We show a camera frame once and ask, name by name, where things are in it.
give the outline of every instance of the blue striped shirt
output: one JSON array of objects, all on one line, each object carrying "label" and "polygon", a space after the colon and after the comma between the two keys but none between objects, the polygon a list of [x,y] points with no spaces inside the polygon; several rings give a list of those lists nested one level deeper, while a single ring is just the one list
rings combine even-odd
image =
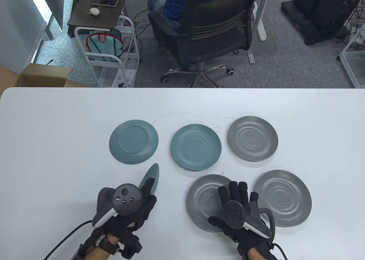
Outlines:
[{"label": "blue striped shirt", "polygon": [[183,15],[184,5],[186,0],[166,0],[166,6],[163,9],[163,14],[166,18],[180,21]]}]

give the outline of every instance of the chair wheel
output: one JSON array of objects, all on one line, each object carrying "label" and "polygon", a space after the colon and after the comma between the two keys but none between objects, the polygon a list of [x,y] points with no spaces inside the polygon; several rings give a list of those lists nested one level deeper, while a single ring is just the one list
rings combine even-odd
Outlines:
[{"label": "chair wheel", "polygon": [[167,76],[162,76],[162,77],[160,78],[160,82],[161,82],[161,83],[167,83],[167,81],[168,81]]},{"label": "chair wheel", "polygon": [[232,76],[234,74],[234,69],[231,67],[227,67],[227,75]]}]

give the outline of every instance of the gray plate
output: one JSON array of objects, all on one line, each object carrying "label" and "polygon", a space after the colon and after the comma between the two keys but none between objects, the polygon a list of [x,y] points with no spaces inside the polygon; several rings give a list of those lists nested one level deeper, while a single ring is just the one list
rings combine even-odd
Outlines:
[{"label": "gray plate", "polygon": [[307,186],[288,171],[264,173],[257,180],[254,191],[259,194],[259,208],[269,208],[277,226],[299,225],[311,213],[312,198]]},{"label": "gray plate", "polygon": [[226,186],[230,179],[222,175],[204,175],[191,185],[186,197],[186,208],[190,218],[201,229],[207,232],[221,232],[208,222],[209,216],[222,216],[222,203],[218,195],[218,187]]},{"label": "gray plate", "polygon": [[279,139],[270,123],[262,118],[246,116],[231,124],[228,142],[243,159],[263,161],[275,153]]}]

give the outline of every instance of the forearm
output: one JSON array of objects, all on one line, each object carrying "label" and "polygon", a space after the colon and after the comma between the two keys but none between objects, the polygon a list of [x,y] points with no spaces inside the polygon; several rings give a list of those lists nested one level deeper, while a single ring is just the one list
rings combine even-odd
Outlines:
[{"label": "forearm", "polygon": [[255,247],[249,250],[247,256],[250,260],[266,260]]},{"label": "forearm", "polygon": [[[107,238],[113,245],[116,245],[119,241],[118,238],[111,234],[107,234]],[[85,256],[85,260],[107,260],[110,254],[102,250],[99,247],[93,247]]]}]

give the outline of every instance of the dark wooden desktop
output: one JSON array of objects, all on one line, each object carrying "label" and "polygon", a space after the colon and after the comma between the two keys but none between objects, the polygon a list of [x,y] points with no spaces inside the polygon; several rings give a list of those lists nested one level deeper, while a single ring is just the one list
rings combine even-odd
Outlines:
[{"label": "dark wooden desktop", "polygon": [[101,7],[100,14],[94,16],[87,11],[92,7],[90,0],[79,0],[67,25],[74,31],[78,26],[113,29],[118,21],[125,0],[119,0],[116,7]]}]

